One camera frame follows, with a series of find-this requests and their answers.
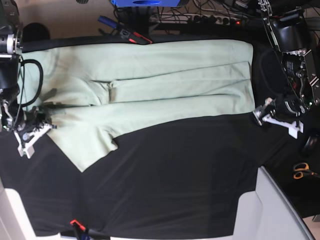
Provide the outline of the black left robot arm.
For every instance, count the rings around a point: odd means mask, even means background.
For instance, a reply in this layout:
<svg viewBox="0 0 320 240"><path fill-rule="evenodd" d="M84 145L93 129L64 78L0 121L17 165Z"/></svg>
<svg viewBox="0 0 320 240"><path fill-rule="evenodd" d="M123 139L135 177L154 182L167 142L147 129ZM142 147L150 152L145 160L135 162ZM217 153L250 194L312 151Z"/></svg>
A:
<svg viewBox="0 0 320 240"><path fill-rule="evenodd" d="M305 0L260 0L258 5L268 40L289 90L268 97L253 110L259 126L285 127L293 138L303 133L300 118L320 104L320 63L302 6Z"/></svg>

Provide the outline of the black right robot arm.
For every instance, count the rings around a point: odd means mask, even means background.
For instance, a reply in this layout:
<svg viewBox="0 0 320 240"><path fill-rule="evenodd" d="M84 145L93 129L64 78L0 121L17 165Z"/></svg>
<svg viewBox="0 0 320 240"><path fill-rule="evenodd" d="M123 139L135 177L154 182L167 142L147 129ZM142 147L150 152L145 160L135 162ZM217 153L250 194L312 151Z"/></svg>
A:
<svg viewBox="0 0 320 240"><path fill-rule="evenodd" d="M0 2L0 128L14 133L20 156L28 159L34 154L34 144L56 126L49 115L31 106L40 96L44 81L41 64L34 59L22 57L23 24L20 22L18 6L13 0ZM24 85L18 80L25 78L25 66L34 64L39 70L39 83L35 96L23 103Z"/></svg>

